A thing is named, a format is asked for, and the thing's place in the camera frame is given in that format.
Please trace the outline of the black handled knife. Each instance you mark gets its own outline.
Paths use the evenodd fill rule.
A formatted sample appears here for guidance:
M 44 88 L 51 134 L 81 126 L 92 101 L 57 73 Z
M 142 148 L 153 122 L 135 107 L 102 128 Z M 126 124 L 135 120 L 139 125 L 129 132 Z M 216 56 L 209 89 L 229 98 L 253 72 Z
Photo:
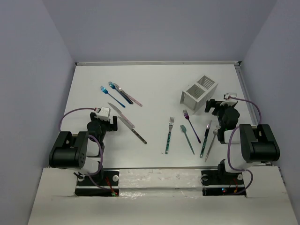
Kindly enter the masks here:
M 144 144 L 147 144 L 147 142 L 143 139 L 142 136 L 140 136 L 135 129 L 133 128 L 132 125 L 130 125 L 124 118 L 118 117 Z

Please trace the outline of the green handled knife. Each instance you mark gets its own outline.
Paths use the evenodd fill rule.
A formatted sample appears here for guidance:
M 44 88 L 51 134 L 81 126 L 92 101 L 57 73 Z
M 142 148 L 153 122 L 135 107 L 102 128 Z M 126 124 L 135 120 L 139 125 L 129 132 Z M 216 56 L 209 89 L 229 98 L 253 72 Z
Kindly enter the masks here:
M 200 152 L 200 158 L 202 158 L 203 155 L 204 155 L 204 150 L 205 150 L 206 142 L 207 142 L 207 139 L 208 139 L 208 134 L 209 134 L 209 130 L 210 130 L 210 127 L 211 127 L 211 123 L 212 123 L 212 121 L 210 121 L 207 124 L 206 130 L 205 130 L 204 141 L 203 141 L 202 149 L 201 149 L 201 152 Z

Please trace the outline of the purple metallic fork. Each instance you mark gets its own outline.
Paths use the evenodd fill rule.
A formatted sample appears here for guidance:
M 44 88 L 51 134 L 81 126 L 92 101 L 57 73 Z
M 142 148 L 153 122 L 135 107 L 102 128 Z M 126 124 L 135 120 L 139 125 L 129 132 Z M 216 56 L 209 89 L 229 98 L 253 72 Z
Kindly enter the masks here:
M 191 128 L 192 128 L 192 130 L 193 130 L 193 132 L 194 132 L 194 134 L 195 134 L 195 136 L 196 136 L 198 142 L 201 143 L 201 140 L 200 140 L 199 136 L 197 135 L 197 133 L 196 133 L 196 131 L 195 131 L 195 129 L 194 129 L 194 127 L 193 127 L 191 121 L 190 121 L 190 117 L 189 117 L 189 114 L 188 114 L 188 112 L 187 112 L 186 109 L 183 110 L 183 115 L 184 115 L 185 119 L 188 120 L 188 122 L 189 122 L 189 124 L 190 124 L 190 126 L 191 126 Z

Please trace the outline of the teal plastic fork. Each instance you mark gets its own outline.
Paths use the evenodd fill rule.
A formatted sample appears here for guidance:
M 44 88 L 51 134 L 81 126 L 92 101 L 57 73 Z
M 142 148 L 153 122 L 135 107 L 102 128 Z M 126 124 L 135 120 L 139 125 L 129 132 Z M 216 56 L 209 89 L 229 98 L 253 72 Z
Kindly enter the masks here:
M 186 138 L 186 140 L 187 140 L 187 143 L 188 143 L 188 145 L 189 145 L 189 147 L 190 147 L 192 153 L 195 155 L 194 149 L 193 149 L 193 147 L 192 147 L 192 145 L 191 145 L 191 142 L 190 142 L 190 140 L 189 140 L 189 138 L 188 138 L 188 135 L 187 135 L 187 129 L 186 129 L 186 127 L 185 127 L 184 125 L 180 125 L 180 129 L 181 129 L 181 131 L 183 132 L 183 134 L 185 135 L 185 138 Z

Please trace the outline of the green handled fork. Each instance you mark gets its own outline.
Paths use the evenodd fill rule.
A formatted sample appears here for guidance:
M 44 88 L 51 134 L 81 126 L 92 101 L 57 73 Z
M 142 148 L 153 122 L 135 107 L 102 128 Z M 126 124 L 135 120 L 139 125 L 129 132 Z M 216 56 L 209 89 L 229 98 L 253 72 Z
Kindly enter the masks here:
M 167 137 L 167 143 L 166 143 L 166 148 L 165 148 L 165 154 L 168 154 L 168 151 L 169 151 L 169 144 L 170 144 L 171 132 L 172 132 L 173 125 L 174 125 L 174 117 L 170 117 L 169 125 L 168 125 L 168 137 Z

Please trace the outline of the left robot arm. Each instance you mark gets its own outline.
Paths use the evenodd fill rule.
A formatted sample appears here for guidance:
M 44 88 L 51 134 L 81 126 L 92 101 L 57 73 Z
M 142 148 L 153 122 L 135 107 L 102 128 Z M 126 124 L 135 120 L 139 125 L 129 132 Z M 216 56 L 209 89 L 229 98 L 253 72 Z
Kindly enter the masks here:
M 116 116 L 110 119 L 110 108 L 94 108 L 93 111 L 87 131 L 59 132 L 49 154 L 49 166 L 74 170 L 80 179 L 87 176 L 91 184 L 99 185 L 104 179 L 104 137 L 107 132 L 117 131 L 118 123 Z

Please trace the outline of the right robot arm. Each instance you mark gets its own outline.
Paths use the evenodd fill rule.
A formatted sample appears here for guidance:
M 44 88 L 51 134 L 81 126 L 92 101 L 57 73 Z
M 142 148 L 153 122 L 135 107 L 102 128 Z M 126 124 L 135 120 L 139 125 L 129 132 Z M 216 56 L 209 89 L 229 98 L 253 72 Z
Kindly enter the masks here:
M 227 144 L 227 156 L 218 164 L 216 179 L 226 184 L 233 175 L 254 164 L 278 161 L 280 149 L 268 124 L 238 124 L 240 113 L 235 106 L 240 99 L 228 96 L 224 101 L 206 101 L 205 112 L 213 108 L 218 120 L 217 139 Z

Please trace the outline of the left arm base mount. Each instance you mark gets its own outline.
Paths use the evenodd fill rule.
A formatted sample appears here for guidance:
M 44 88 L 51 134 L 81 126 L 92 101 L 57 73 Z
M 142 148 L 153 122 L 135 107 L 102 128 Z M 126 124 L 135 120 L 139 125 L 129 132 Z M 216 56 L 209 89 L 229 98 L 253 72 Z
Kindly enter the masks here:
M 76 196 L 86 197 L 118 197 L 119 196 L 119 170 L 104 169 L 97 175 L 83 176 L 74 173 L 77 176 L 75 187 Z

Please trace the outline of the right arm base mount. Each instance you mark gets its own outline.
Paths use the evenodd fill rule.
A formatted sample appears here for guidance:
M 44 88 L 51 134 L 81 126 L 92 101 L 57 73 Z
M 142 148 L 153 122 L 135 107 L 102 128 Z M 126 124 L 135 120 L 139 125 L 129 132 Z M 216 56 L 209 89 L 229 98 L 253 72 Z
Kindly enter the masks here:
M 201 171 L 200 182 L 203 196 L 246 195 L 241 173 L 219 175 L 217 170 Z

